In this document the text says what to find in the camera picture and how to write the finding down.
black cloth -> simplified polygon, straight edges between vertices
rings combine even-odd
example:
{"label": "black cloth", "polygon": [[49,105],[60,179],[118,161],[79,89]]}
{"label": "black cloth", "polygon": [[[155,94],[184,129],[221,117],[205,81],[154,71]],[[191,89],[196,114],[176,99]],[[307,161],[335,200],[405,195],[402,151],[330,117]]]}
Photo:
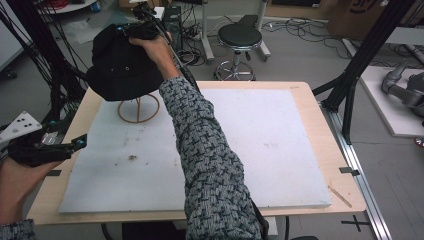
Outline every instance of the black cloth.
{"label": "black cloth", "polygon": [[88,85],[106,101],[131,100],[157,90],[163,77],[146,51],[132,45],[115,24],[93,40]]}

floor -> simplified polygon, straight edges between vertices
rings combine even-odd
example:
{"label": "floor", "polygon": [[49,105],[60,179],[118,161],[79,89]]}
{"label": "floor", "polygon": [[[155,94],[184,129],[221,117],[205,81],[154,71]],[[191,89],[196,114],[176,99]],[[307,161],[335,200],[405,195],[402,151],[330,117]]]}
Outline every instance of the floor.
{"label": "floor", "polygon": [[[91,28],[102,28],[111,22],[125,21],[125,13],[114,3],[103,6],[102,11],[93,14],[89,9],[61,15],[63,24],[88,20]],[[211,19],[209,26],[216,26],[226,18]],[[263,62],[259,54],[252,53],[249,64],[256,73],[257,81],[305,81],[312,89],[338,77],[349,64],[347,50],[340,41],[310,36],[300,38],[302,32],[293,29],[264,27],[263,39],[272,56]],[[328,34],[326,29],[311,26],[316,34]],[[70,39],[76,53],[91,65],[91,42],[79,44]],[[214,68],[232,57],[231,53],[218,46],[215,37],[210,37],[216,60],[211,64],[189,66],[197,80],[212,80]],[[408,59],[411,66],[422,67],[415,59],[400,56],[393,45],[384,46],[372,65],[395,65]],[[22,55],[11,66],[17,73],[16,79],[4,76],[0,80],[0,124],[7,124],[23,110],[36,119],[43,119],[49,110],[49,89],[38,75],[31,60]],[[323,100],[328,93],[317,96]],[[392,137],[363,86],[357,85],[352,118],[351,140],[360,160],[366,178],[371,186],[378,207],[390,231],[391,238],[418,240],[424,236],[424,149],[414,145],[412,138]],[[26,209],[31,205],[35,193],[28,199]],[[284,239],[285,218],[276,218],[278,236]],[[113,239],[121,239],[120,224],[107,224]],[[39,239],[104,239],[98,224],[37,226]],[[290,238],[314,235],[319,239],[376,239],[369,226],[366,213],[327,214],[290,217]]]}

desk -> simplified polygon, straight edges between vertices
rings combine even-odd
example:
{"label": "desk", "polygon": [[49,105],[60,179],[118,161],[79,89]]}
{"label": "desk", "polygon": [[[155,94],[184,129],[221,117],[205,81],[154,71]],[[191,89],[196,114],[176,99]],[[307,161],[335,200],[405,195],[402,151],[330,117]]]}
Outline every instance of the desk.
{"label": "desk", "polygon": [[[259,5],[259,12],[258,12],[258,21],[256,23],[256,29],[260,32],[262,29],[262,23],[265,16],[265,10],[266,10],[266,4],[268,0],[260,0],[261,3]],[[206,61],[207,63],[211,63],[214,60],[213,52],[211,49],[211,45],[209,43],[208,39],[208,0],[203,0],[202,2],[202,19],[203,19],[203,25],[202,25],[202,32],[200,33],[200,39],[202,40],[203,48],[205,49],[206,54]],[[269,52],[268,48],[266,47],[264,41],[262,41],[261,46],[259,49],[262,51],[262,54],[264,56],[264,61],[266,61],[270,56],[271,53]]]}
{"label": "desk", "polygon": [[[217,82],[199,81],[201,89],[288,89],[291,91],[305,130],[311,141],[318,165],[322,171],[332,205],[326,208],[273,208],[261,209],[264,216],[320,214],[365,211],[365,201],[350,174],[340,173],[347,164],[334,140],[330,128],[312,94],[303,82]],[[64,142],[87,133],[102,99],[89,89],[75,115]],[[57,167],[58,177],[47,177],[30,209],[29,218],[36,224],[103,223],[126,221],[178,220],[185,219],[183,211],[116,212],[116,213],[72,213],[60,214],[58,209],[66,191],[72,167],[78,156]]]}

gray patterned shirt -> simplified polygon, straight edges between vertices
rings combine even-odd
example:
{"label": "gray patterned shirt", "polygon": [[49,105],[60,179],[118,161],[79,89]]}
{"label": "gray patterned shirt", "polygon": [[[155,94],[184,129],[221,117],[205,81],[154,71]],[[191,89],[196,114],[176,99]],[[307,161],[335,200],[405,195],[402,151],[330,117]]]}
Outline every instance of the gray patterned shirt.
{"label": "gray patterned shirt", "polygon": [[[173,119],[186,180],[186,239],[261,239],[243,164],[228,146],[212,103],[183,77],[165,81],[159,91]],[[32,224],[1,226],[0,239],[36,239]]]}

cardboard box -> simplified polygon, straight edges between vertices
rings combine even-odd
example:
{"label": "cardboard box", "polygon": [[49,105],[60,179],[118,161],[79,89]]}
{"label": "cardboard box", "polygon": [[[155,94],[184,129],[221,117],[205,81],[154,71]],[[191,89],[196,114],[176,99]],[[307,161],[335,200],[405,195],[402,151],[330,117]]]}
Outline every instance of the cardboard box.
{"label": "cardboard box", "polygon": [[328,20],[328,32],[333,37],[363,40],[384,11],[382,2],[340,0]]}
{"label": "cardboard box", "polygon": [[[171,4],[172,0],[149,0],[150,7],[167,7]],[[119,7],[132,8],[137,6],[137,3],[129,3],[129,0],[119,0]]]}

